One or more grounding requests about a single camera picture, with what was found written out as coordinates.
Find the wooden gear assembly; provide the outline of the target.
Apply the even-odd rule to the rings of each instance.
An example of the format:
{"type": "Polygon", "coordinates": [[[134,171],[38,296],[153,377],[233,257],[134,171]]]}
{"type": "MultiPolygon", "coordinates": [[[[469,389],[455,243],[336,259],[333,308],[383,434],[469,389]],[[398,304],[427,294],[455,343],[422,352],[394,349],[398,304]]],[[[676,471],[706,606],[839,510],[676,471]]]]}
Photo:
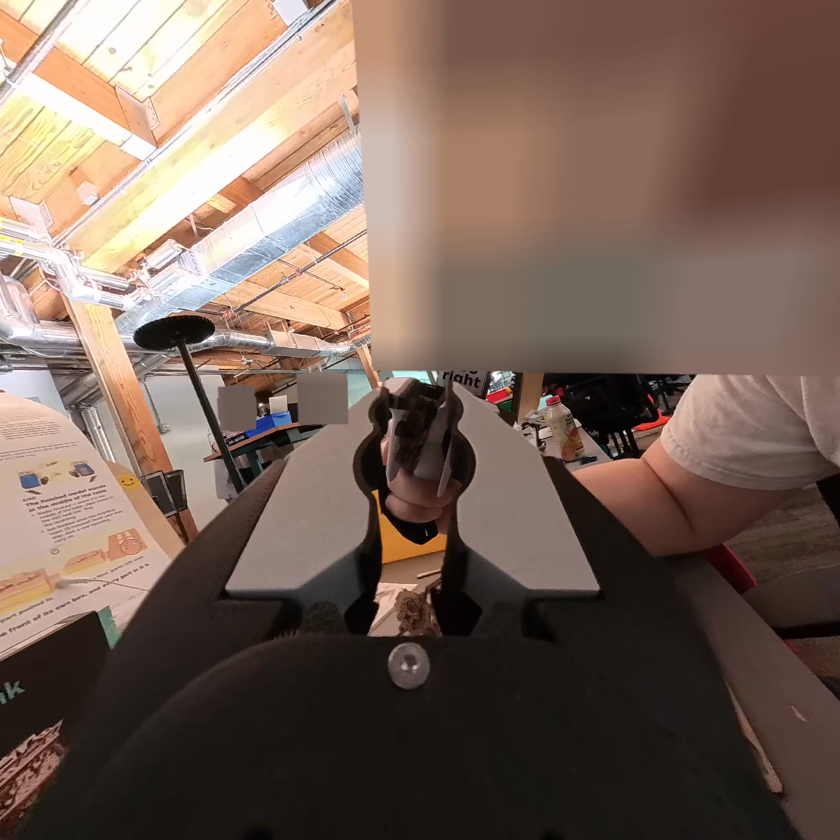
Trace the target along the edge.
{"type": "Polygon", "coordinates": [[[439,584],[420,589],[403,589],[395,602],[397,620],[396,635],[399,637],[441,637],[432,596],[437,594],[439,584]]]}

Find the wooden support post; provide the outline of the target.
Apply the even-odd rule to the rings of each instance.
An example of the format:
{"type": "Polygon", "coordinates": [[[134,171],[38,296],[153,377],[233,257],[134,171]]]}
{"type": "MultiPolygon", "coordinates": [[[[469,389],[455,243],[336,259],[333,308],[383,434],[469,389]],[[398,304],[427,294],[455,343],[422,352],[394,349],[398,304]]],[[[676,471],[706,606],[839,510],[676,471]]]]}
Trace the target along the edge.
{"type": "Polygon", "coordinates": [[[207,488],[202,480],[206,469],[198,465],[197,448],[187,445],[182,434],[168,434],[166,441],[162,439],[111,311],[66,296],[63,299],[137,475],[184,469],[187,489],[199,505],[204,504],[207,488]]]}

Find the beverage bottle with red cap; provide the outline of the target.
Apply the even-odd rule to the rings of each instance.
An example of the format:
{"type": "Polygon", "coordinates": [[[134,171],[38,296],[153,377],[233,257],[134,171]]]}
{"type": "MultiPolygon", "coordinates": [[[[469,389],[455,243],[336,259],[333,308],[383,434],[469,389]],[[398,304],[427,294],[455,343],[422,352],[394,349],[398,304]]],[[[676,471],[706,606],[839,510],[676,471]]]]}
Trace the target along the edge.
{"type": "Polygon", "coordinates": [[[562,461],[567,464],[580,461],[585,448],[579,428],[570,409],[558,395],[548,397],[544,418],[562,461]]]}

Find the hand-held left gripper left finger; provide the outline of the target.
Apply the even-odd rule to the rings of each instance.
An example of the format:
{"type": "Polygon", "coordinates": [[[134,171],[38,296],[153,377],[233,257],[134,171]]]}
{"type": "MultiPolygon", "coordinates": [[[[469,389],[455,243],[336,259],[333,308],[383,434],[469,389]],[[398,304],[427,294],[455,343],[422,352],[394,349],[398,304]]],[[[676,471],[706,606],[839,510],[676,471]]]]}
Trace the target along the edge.
{"type": "Polygon", "coordinates": [[[335,605],[354,634],[367,634],[382,574],[381,440],[385,388],[324,427],[290,455],[226,584],[241,600],[280,600],[300,612],[335,605]]]}

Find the black model kit box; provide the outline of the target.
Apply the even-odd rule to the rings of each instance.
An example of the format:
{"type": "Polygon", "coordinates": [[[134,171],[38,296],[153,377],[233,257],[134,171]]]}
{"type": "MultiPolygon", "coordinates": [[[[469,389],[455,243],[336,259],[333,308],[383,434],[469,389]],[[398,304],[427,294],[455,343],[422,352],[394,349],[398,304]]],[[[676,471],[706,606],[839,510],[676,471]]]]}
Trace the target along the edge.
{"type": "Polygon", "coordinates": [[[56,775],[109,652],[90,613],[2,659],[2,839],[15,838],[56,775]]]}

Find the person's right forearm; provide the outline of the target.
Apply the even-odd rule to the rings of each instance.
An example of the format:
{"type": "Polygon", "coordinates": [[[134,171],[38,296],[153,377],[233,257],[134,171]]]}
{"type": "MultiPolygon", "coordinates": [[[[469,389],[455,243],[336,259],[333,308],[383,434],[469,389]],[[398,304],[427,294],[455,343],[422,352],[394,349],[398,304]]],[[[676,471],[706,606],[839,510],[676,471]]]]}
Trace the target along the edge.
{"type": "Polygon", "coordinates": [[[698,553],[737,537],[793,490],[728,486],[697,476],[654,443],[641,458],[573,474],[655,557],[698,553]]]}

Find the black floor lamp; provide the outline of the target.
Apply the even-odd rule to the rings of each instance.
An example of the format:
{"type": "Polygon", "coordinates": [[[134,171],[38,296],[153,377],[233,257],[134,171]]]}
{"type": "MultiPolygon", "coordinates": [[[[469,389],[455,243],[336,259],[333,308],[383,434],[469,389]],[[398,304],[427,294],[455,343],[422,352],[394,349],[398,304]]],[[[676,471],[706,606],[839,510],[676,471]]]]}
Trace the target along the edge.
{"type": "Polygon", "coordinates": [[[215,326],[208,318],[195,314],[172,316],[144,324],[133,333],[133,341],[142,350],[162,353],[176,350],[190,378],[196,398],[203,410],[207,424],[217,445],[218,453],[225,464],[235,495],[244,490],[245,484],[239,474],[234,457],[226,443],[223,430],[201,383],[194,365],[189,346],[199,344],[215,334],[215,326]]]}

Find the black metal frame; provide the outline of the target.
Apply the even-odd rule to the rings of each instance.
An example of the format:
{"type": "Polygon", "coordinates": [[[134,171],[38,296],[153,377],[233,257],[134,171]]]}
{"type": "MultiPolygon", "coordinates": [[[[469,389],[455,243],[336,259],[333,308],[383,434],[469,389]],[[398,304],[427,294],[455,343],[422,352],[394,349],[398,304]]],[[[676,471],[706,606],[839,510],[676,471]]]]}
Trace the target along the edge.
{"type": "Polygon", "coordinates": [[[158,470],[141,476],[140,482],[165,518],[178,516],[188,509],[183,470],[158,470]]]}

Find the person's right hand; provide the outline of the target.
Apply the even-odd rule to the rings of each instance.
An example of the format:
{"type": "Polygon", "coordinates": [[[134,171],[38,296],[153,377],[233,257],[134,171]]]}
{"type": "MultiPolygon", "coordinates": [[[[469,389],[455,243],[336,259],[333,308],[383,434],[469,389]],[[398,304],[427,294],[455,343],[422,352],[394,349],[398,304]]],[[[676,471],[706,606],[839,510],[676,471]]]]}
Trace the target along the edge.
{"type": "Polygon", "coordinates": [[[380,489],[381,509],[386,519],[407,540],[426,544],[446,535],[455,499],[461,490],[456,479],[449,479],[443,495],[439,481],[416,477],[399,468],[393,479],[380,489]]]}

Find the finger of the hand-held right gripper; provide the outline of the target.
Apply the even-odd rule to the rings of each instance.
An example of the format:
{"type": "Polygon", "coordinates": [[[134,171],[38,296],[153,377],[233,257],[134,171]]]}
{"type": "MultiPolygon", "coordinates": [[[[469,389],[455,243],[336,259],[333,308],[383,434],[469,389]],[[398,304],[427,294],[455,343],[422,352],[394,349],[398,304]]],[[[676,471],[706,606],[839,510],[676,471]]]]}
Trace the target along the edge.
{"type": "Polygon", "coordinates": [[[452,475],[450,464],[450,432],[447,410],[437,410],[430,423],[413,475],[436,490],[436,497],[443,497],[452,475]]]}
{"type": "Polygon", "coordinates": [[[388,426],[387,454],[385,456],[385,478],[391,485],[401,470],[413,472],[413,420],[412,410],[407,407],[394,407],[388,426]]]}

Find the round silver air duct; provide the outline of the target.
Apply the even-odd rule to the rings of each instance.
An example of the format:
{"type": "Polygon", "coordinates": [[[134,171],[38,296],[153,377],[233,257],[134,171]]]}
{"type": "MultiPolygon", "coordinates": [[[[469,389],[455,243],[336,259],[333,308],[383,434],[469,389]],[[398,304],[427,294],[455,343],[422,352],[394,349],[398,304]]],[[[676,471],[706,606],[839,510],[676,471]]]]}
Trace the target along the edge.
{"type": "MultiPolygon", "coordinates": [[[[69,322],[40,321],[26,288],[6,276],[1,279],[1,340],[29,350],[79,350],[81,340],[69,322]]],[[[270,356],[327,358],[357,351],[369,345],[365,336],[353,342],[330,343],[310,335],[269,331],[263,335],[229,329],[217,329],[191,351],[240,350],[270,356]]]]}

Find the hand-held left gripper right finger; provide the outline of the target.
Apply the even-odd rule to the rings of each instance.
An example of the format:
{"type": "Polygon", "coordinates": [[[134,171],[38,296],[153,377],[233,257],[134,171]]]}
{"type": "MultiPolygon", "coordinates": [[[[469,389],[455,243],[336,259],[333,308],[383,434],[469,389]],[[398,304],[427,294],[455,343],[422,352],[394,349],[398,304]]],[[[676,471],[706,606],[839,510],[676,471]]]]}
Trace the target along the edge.
{"type": "Polygon", "coordinates": [[[543,457],[493,409],[453,384],[445,478],[460,484],[436,591],[443,634],[470,634],[498,605],[601,593],[543,457]]]}

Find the white instruction paper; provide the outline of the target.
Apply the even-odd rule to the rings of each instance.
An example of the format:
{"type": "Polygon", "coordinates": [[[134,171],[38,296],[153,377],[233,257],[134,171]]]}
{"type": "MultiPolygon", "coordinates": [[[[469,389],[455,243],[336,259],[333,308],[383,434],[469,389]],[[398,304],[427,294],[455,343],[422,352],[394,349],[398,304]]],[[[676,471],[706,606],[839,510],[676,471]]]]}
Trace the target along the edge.
{"type": "Polygon", "coordinates": [[[401,621],[398,616],[398,602],[401,595],[414,593],[418,586],[419,581],[414,583],[379,583],[374,598],[377,610],[368,635],[371,637],[399,635],[401,621]]]}

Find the large foil air duct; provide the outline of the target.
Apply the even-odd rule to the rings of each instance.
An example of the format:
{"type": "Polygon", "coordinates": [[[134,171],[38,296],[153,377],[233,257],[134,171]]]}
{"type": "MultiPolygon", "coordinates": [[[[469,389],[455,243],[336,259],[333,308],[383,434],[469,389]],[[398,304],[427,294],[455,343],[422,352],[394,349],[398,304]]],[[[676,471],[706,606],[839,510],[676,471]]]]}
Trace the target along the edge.
{"type": "Polygon", "coordinates": [[[227,295],[364,201],[361,132],[345,133],[129,295],[115,326],[147,322],[227,295]]]}

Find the wooden board with smiley sticker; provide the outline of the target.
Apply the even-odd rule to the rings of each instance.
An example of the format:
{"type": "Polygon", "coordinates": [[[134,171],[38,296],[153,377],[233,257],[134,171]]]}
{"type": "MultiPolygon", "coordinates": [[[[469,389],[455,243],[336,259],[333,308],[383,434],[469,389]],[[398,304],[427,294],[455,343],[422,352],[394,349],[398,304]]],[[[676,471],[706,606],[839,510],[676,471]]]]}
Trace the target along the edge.
{"type": "Polygon", "coordinates": [[[123,467],[111,461],[107,461],[106,464],[127,497],[131,500],[138,516],[154,540],[170,560],[174,560],[183,550],[184,542],[173,528],[170,520],[163,515],[153,501],[150,493],[144,488],[140,479],[130,468],[123,467]]]}

